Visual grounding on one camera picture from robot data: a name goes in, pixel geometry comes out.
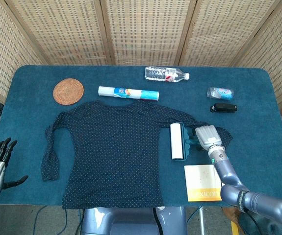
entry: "woven rattan coaster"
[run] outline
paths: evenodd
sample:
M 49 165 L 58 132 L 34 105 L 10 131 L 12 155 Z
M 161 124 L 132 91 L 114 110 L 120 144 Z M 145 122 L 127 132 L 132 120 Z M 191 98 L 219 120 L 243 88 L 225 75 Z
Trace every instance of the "woven rattan coaster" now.
M 53 90 L 53 98 L 57 103 L 70 105 L 77 103 L 83 96 L 83 85 L 73 78 L 67 78 L 59 82 Z

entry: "wooden frame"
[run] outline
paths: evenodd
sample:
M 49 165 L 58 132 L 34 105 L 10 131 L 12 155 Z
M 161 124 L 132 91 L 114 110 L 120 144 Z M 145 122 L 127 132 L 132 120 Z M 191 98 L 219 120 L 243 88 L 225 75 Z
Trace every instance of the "wooden frame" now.
M 194 7 L 194 10 L 193 10 L 193 14 L 192 14 L 192 19 L 190 21 L 188 32 L 187 32 L 186 37 L 184 39 L 184 44 L 183 44 L 183 47 L 182 47 L 182 50 L 181 50 L 181 56 L 180 56 L 178 65 L 183 65 L 183 56 L 182 56 L 182 54 L 183 54 L 183 51 L 186 51 L 186 49 L 188 47 L 188 44 L 189 44 L 189 41 L 190 41 L 190 35 L 191 35 L 192 31 L 193 31 L 193 27 L 194 27 L 195 21 L 196 21 L 196 19 L 198 17 L 200 8 L 202 6 L 202 2 L 203 2 L 202 0 L 198 0 L 195 3 L 195 7 Z
M 108 35 L 107 35 L 107 31 L 105 28 L 105 21 L 108 21 L 108 16 L 107 16 L 107 12 L 105 9 L 102 8 L 102 2 L 104 2 L 103 0 L 94 0 L 94 5 L 95 5 L 95 9 L 96 9 L 96 14 L 97 14 L 97 20 L 98 20 L 98 24 L 100 26 L 100 31 L 101 31 L 101 36 L 102 36 L 102 41 L 103 41 L 103 46 L 105 48 L 105 53 L 106 53 L 106 60 L 107 63 L 109 65 L 114 65 L 115 62 L 114 60 L 114 55 L 113 54 L 113 50 L 112 53 L 109 50 L 110 47 L 110 42 L 108 40 Z
M 231 66 L 236 66 L 240 62 L 242 56 L 246 54 L 251 45 L 255 42 L 256 38 L 262 33 L 262 31 L 267 27 L 271 19 L 278 13 L 281 8 L 282 0 L 276 0 L 273 5 L 269 8 L 266 15 L 262 18 L 258 26 L 254 29 L 253 33 L 247 39 L 243 47 L 236 54 L 236 56 L 232 60 Z
M 183 25 L 183 30 L 182 30 L 182 34 L 180 37 L 180 42 L 179 42 L 179 46 L 178 46 L 178 50 L 177 50 L 177 54 L 176 54 L 176 58 L 175 58 L 175 62 L 174 65 L 178 66 L 179 62 L 180 62 L 180 58 L 182 56 L 182 52 L 183 52 L 183 47 L 184 47 L 184 42 L 186 40 L 186 37 L 188 37 L 188 33 L 189 33 L 189 27 L 193 18 L 193 13 L 195 10 L 195 6 L 196 6 L 196 1 L 197 0 L 191 0 L 189 7 L 188 7 L 188 11 L 186 14 L 186 18 L 184 21 L 184 25 Z
M 24 20 L 20 17 L 20 14 L 18 14 L 15 11 L 15 7 L 12 5 L 12 3 L 7 2 L 6 0 L 0 0 L 0 4 L 3 6 L 5 11 L 8 13 L 10 18 L 13 20 L 13 22 L 18 27 L 20 32 L 24 35 L 24 37 L 26 38 L 28 43 L 31 45 L 31 47 L 34 49 L 35 53 L 39 56 L 41 61 L 44 64 L 50 64 L 48 57 L 41 50 L 41 47 L 37 43 L 33 34 L 29 31 L 28 26 L 24 23 Z
M 116 58 L 115 58 L 115 53 L 114 53 L 114 50 L 113 50 L 113 42 L 112 42 L 112 37 L 111 37 L 110 23 L 109 23 L 109 18 L 108 18 L 106 0 L 94 0 L 94 1 L 100 2 L 101 11 L 102 11 L 102 14 L 103 14 L 103 24 L 104 24 L 104 28 L 105 28 L 105 35 L 106 35 L 106 39 L 107 39 L 107 42 L 108 42 L 108 50 L 109 50 L 109 53 L 110 53 L 111 64 L 116 65 Z

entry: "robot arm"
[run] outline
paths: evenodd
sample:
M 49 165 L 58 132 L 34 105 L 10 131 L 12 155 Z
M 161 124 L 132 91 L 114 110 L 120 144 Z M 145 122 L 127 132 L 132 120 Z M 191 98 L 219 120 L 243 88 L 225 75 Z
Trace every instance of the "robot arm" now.
M 221 146 L 221 139 L 214 126 L 203 126 L 195 129 L 200 145 L 208 151 L 221 181 L 224 202 L 238 207 L 242 212 L 248 209 L 269 219 L 282 223 L 282 200 L 263 193 L 250 192 L 235 173 L 226 153 Z

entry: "table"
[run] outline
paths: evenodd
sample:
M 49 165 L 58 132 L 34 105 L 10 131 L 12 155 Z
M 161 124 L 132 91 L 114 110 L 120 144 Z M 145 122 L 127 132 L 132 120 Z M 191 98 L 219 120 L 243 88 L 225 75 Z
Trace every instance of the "table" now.
M 5 174 L 5 181 L 29 175 L 27 181 L 2 191 L 0 204 L 61 205 L 62 195 L 73 167 L 74 149 L 67 130 L 55 132 L 54 148 L 60 160 L 60 177 L 43 182 L 41 160 L 47 145 L 45 128 L 62 111 L 84 102 L 101 100 L 109 105 L 125 105 L 131 99 L 98 97 L 98 86 L 159 91 L 158 104 L 178 109 L 227 129 L 233 140 L 227 154 L 239 178 L 251 191 L 282 199 L 282 120 L 274 90 L 266 71 L 246 68 L 179 67 L 190 73 L 188 81 L 166 83 L 144 79 L 144 66 L 23 66 L 12 80 L 0 121 L 0 141 L 18 140 Z M 55 85 L 75 78 L 84 86 L 82 99 L 71 106 L 57 104 Z M 227 101 L 238 111 L 211 113 L 209 107 L 220 100 L 206 96 L 208 87 L 234 90 Z M 169 129 L 159 140 L 159 181 L 164 206 L 226 206 L 223 202 L 188 202 L 184 165 L 211 164 L 205 151 L 191 149 L 184 162 L 172 161 Z

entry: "yellow object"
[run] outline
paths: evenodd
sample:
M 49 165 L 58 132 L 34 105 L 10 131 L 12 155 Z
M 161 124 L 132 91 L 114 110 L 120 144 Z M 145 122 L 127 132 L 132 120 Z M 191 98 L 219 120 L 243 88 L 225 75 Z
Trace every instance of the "yellow object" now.
M 221 188 L 197 188 L 188 190 L 189 202 L 221 201 Z
M 232 235 L 239 235 L 238 226 L 231 221 L 231 231 Z
M 213 165 L 186 165 L 184 173 L 189 202 L 222 200 L 222 183 Z

